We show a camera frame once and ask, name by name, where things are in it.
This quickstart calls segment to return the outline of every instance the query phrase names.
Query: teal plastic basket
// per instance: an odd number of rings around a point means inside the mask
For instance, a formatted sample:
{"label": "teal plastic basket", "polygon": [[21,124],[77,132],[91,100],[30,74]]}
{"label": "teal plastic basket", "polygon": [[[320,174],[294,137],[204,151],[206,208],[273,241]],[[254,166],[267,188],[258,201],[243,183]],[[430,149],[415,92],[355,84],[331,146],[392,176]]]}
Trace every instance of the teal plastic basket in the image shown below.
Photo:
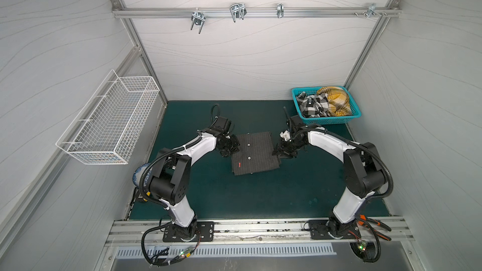
{"label": "teal plastic basket", "polygon": [[310,124],[310,123],[317,123],[317,124],[334,124],[334,123],[347,123],[350,120],[360,117],[362,113],[360,112],[360,109],[358,108],[357,103],[353,100],[353,97],[351,94],[348,92],[348,90],[343,87],[343,86],[337,86],[345,90],[345,92],[348,94],[350,97],[350,108],[351,108],[351,113],[353,115],[351,116],[330,116],[330,117],[303,117],[301,115],[300,108],[298,106],[298,102],[296,100],[296,97],[300,95],[303,91],[306,93],[306,95],[312,95],[316,94],[316,92],[322,88],[322,87],[302,87],[302,88],[293,88],[291,93],[293,94],[293,100],[294,100],[294,106],[296,107],[296,111],[298,111],[298,115],[301,117],[303,120],[303,123]]}

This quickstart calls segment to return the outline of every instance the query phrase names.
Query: wavy line wall pattern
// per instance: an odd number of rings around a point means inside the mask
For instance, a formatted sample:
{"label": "wavy line wall pattern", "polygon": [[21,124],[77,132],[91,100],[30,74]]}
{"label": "wavy line wall pattern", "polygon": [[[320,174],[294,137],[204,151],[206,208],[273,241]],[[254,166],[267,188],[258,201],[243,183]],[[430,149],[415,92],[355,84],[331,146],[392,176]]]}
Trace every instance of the wavy line wall pattern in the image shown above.
{"label": "wavy line wall pattern", "polygon": [[[124,0],[128,8],[361,7],[387,0]],[[142,19],[135,26],[168,99],[290,99],[294,87],[342,85],[374,20]]]}
{"label": "wavy line wall pattern", "polygon": [[[0,226],[55,142],[133,44],[109,0],[0,0]],[[140,61],[132,73],[146,75]],[[92,270],[124,216],[132,165],[157,126],[153,107],[128,166],[71,159],[0,270]]]}
{"label": "wavy line wall pattern", "polygon": [[480,270],[482,0],[403,0],[350,92],[432,270]]}

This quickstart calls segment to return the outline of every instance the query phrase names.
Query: yellow object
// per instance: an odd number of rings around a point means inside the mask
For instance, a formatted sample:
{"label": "yellow object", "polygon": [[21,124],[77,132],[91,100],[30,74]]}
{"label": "yellow object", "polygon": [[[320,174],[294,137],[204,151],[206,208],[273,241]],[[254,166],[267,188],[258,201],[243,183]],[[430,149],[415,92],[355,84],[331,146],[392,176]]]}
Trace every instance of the yellow object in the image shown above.
{"label": "yellow object", "polygon": [[328,99],[328,111],[331,116],[350,116],[353,115],[350,107],[350,97],[340,87],[327,86],[316,92],[317,95],[326,93]]}
{"label": "yellow object", "polygon": [[[148,196],[150,196],[150,191],[148,191],[146,194],[147,194]],[[146,200],[146,199],[144,199],[144,201],[146,201],[146,202],[147,202],[147,200]]]}

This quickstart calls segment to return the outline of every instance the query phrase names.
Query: folded garment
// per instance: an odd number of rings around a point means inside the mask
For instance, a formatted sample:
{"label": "folded garment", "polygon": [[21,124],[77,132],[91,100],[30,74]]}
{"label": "folded garment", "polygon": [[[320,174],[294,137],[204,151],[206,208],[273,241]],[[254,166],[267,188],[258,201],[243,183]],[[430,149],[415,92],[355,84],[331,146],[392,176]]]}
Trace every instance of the folded garment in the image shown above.
{"label": "folded garment", "polygon": [[350,116],[353,115],[350,107],[350,96],[340,87],[323,87],[316,92],[328,98],[328,111],[330,116]]}
{"label": "folded garment", "polygon": [[340,87],[322,87],[313,95],[300,93],[296,97],[303,117],[329,117],[352,115],[350,97]]}

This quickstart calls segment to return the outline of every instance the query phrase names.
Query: black mounting plate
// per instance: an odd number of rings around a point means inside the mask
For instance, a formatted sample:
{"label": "black mounting plate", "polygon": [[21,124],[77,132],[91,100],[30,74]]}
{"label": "black mounting plate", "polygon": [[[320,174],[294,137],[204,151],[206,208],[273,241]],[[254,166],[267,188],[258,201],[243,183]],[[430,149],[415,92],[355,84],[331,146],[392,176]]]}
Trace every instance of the black mounting plate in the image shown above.
{"label": "black mounting plate", "polygon": [[[328,233],[328,227],[326,226],[327,221],[328,220],[308,220],[308,226],[310,228],[310,238],[312,240],[335,240],[335,238],[333,238]],[[348,230],[359,235],[358,227],[355,222]],[[355,237],[353,237],[352,234],[348,232],[346,235],[340,238],[340,240],[350,240],[354,238]]]}
{"label": "black mounting plate", "polygon": [[[214,222],[198,222],[197,231],[201,232],[201,242],[212,242],[214,238]],[[166,227],[164,231],[164,236],[162,237],[162,241],[165,243],[172,243],[172,242],[197,242],[199,239],[198,233],[196,236],[190,241],[184,241],[180,237],[175,236],[174,230],[172,228],[172,224]]]}

